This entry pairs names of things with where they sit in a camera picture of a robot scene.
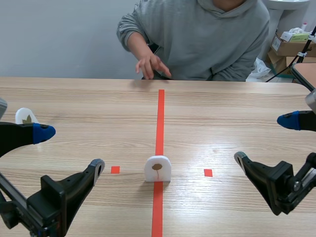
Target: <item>table surface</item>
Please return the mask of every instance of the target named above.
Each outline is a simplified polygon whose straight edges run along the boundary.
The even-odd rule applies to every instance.
[[[149,237],[153,184],[144,165],[155,154],[158,90],[165,89],[164,152],[172,180],[164,185],[164,237],[310,237],[315,234],[316,192],[288,216],[274,216],[233,155],[294,172],[314,152],[316,133],[287,130],[277,117],[308,110],[309,91],[291,83],[0,78],[8,102],[2,121],[26,107],[53,125],[50,141],[19,148],[0,169],[25,196],[40,177],[60,180],[101,158],[106,168],[77,213],[67,237]],[[120,166],[119,175],[110,174]],[[204,177],[203,169],[213,169]],[[21,225],[0,236],[23,237]]]
[[[303,79],[316,88],[316,63],[298,63],[294,68]]]

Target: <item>hand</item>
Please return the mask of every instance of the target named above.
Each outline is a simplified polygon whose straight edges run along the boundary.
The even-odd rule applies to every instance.
[[[140,69],[143,72],[145,79],[153,79],[153,70],[163,72],[167,77],[171,77],[169,68],[154,54],[147,55],[139,60],[136,64],[136,73],[139,74]]]

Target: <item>tissue box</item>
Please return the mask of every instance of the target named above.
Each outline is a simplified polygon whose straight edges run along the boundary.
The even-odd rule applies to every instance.
[[[281,35],[281,39],[286,42],[298,42],[298,41],[307,41],[310,33],[290,33],[288,31],[283,32]]]

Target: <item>white wall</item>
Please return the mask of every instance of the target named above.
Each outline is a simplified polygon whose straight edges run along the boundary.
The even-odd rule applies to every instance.
[[[312,31],[316,26],[316,0],[311,0],[311,3],[303,18],[304,22],[308,23],[307,31]]]
[[[279,32],[288,31],[295,27],[301,27],[308,23],[307,31],[312,31],[316,26],[316,0],[310,0],[310,4],[295,11],[284,11],[278,25]]]
[[[0,0],[0,76],[138,78],[116,28],[137,0]]]

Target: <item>white foam block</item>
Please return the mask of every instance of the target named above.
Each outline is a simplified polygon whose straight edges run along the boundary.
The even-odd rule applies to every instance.
[[[16,124],[27,124],[27,123],[39,123],[33,114],[32,110],[28,108],[20,108],[15,114]]]
[[[146,182],[170,182],[171,163],[167,157],[150,157],[145,164]]]

